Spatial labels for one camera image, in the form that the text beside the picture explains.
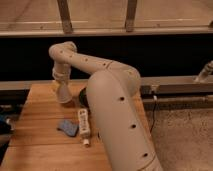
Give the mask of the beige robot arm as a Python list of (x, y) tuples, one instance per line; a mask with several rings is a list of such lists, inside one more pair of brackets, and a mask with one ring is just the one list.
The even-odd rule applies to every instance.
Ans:
[(60, 103), (72, 100), (68, 87), (72, 68), (90, 75), (87, 102), (112, 171), (163, 171), (132, 99), (141, 86), (138, 70), (115, 60), (81, 54), (72, 42), (52, 45), (49, 56), (54, 61), (52, 76)]

